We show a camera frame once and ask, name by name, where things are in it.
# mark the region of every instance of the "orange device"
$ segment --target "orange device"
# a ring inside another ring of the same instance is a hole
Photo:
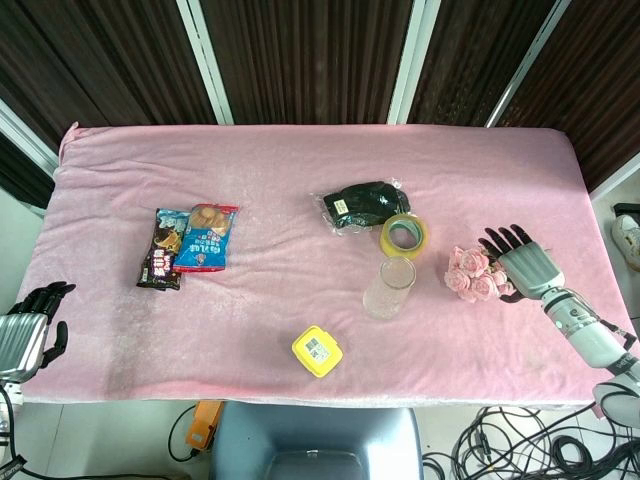
[[[189,427],[185,441],[196,450],[206,450],[220,420],[222,402],[202,400],[197,403],[193,412],[193,423]]]

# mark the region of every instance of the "blue snack bag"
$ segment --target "blue snack bag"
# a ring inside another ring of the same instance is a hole
[[[176,272],[218,272],[226,267],[226,251],[238,207],[202,203],[193,207]]]

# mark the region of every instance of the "gray chair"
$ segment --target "gray chair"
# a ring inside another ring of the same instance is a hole
[[[408,408],[318,408],[227,402],[212,480],[422,480]]]

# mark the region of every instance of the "silver robotic hand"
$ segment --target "silver robotic hand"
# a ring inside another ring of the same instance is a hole
[[[612,421],[640,428],[640,362],[612,336],[635,337],[605,320],[576,292],[564,287],[564,274],[551,257],[518,225],[498,232],[485,230],[492,241],[480,238],[489,255],[505,269],[518,290],[502,300],[542,301],[544,313],[592,368],[606,368],[614,377],[596,385],[596,402]]]
[[[24,383],[38,369],[62,355],[67,347],[67,324],[56,326],[56,341],[45,350],[49,325],[60,301],[76,286],[54,282],[37,288],[6,314],[0,315],[0,382]]]

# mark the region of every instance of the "chocolate snack bag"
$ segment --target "chocolate snack bag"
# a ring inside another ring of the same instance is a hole
[[[178,272],[217,272],[226,267],[226,251],[238,207],[193,207],[182,248],[173,265]]]
[[[180,273],[173,269],[173,262],[180,251],[188,221],[189,212],[156,210],[153,239],[142,262],[138,287],[180,290]]]

